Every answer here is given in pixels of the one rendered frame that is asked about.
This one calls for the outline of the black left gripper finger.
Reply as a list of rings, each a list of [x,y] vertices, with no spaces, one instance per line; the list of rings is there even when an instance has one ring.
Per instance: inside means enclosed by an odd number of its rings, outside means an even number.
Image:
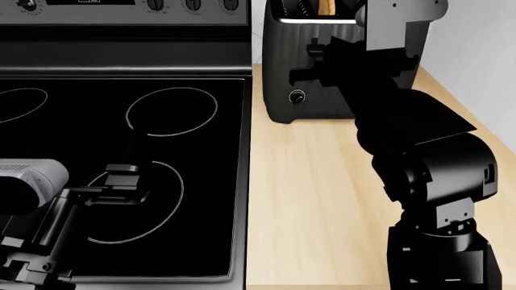
[[[139,181],[139,167],[130,164],[108,164],[105,185],[135,187]]]
[[[133,125],[127,144],[127,162],[138,168],[140,175],[138,189],[150,193],[154,185],[154,169],[148,151],[148,133],[143,125]]]

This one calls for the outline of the black toaster lever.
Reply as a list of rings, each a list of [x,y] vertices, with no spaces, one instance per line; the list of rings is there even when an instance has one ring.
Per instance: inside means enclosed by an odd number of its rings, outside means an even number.
[[[318,42],[318,38],[311,38],[311,41],[306,45],[307,54],[310,57],[323,57],[325,45]]]

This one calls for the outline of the black toaster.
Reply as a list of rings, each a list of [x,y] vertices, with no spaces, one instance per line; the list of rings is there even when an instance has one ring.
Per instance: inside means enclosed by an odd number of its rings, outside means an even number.
[[[354,115],[339,89],[319,81],[289,84],[289,70],[314,65],[307,54],[311,38],[328,45],[334,36],[351,43],[364,39],[364,29],[355,24],[365,0],[335,0],[334,16],[318,15],[318,0],[267,0],[262,50],[263,99],[274,122],[290,124],[299,119],[345,119]],[[289,101],[291,91],[306,94],[303,103]]]

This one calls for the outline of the black glass-top electric stove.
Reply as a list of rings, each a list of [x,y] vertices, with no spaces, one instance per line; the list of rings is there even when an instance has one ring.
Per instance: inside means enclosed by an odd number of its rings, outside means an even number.
[[[0,0],[0,159],[52,159],[100,187],[148,133],[153,190],[92,205],[75,290],[246,290],[251,0]]]

